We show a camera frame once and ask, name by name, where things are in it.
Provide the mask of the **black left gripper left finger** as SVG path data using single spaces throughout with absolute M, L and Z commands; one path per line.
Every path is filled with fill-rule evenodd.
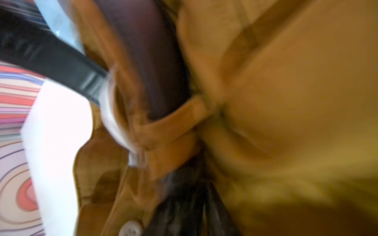
M 168 176 L 166 198 L 156 208 L 144 236 L 199 236 L 204 209 L 203 166 L 185 166 Z

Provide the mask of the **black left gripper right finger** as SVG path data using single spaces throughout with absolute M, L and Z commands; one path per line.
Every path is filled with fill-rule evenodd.
M 228 210 L 222 202 L 216 188 L 207 183 L 205 212 L 209 236 L 242 236 L 235 226 Z

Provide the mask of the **black leather belt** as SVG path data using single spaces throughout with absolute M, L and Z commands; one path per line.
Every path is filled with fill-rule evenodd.
M 147 113 L 159 120 L 190 98 L 189 75 L 176 31 L 161 1 L 95 1 L 131 54 L 147 93 Z M 45 76 L 99 103 L 103 67 L 36 24 L 1 8 L 1 60 Z

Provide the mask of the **mustard brown trousers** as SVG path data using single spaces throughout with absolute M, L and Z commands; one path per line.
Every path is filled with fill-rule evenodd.
M 204 203 L 212 183 L 242 236 L 377 235 L 377 1 L 161 3 L 190 98 L 155 121 L 95 1 L 72 3 L 109 71 L 74 164 L 75 234 L 143 236 L 168 176 L 202 165 Z

